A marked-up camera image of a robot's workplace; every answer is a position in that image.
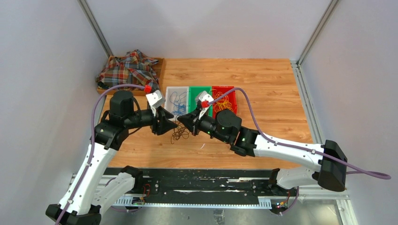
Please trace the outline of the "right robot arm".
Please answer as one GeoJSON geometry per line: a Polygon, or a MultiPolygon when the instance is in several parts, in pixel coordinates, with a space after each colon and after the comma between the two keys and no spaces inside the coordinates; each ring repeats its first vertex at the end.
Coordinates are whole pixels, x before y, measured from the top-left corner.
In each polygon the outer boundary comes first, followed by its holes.
{"type": "Polygon", "coordinates": [[[193,135],[200,131],[223,143],[240,156],[271,157],[299,164],[293,169],[272,170],[268,189],[281,195],[287,189],[317,184],[320,187],[342,192],[345,190],[347,158],[340,146],[331,140],[324,144],[288,141],[269,136],[242,126],[242,119],[231,110],[222,110],[213,118],[194,110],[177,118],[193,135]]]}

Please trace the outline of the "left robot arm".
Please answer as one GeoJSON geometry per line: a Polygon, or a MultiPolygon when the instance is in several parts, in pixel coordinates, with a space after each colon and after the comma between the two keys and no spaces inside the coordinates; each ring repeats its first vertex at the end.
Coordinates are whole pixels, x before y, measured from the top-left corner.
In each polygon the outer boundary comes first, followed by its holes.
{"type": "Polygon", "coordinates": [[[101,191],[97,186],[117,154],[123,141],[134,128],[150,127],[156,135],[174,128],[173,115],[162,105],[165,98],[159,90],[146,95],[147,108],[141,109],[133,93],[120,90],[109,101],[109,111],[92,127],[92,137],[85,161],[64,197],[50,204],[46,215],[57,225],[98,225],[102,215],[127,192],[140,193],[144,187],[143,173],[124,167],[101,191]]]}

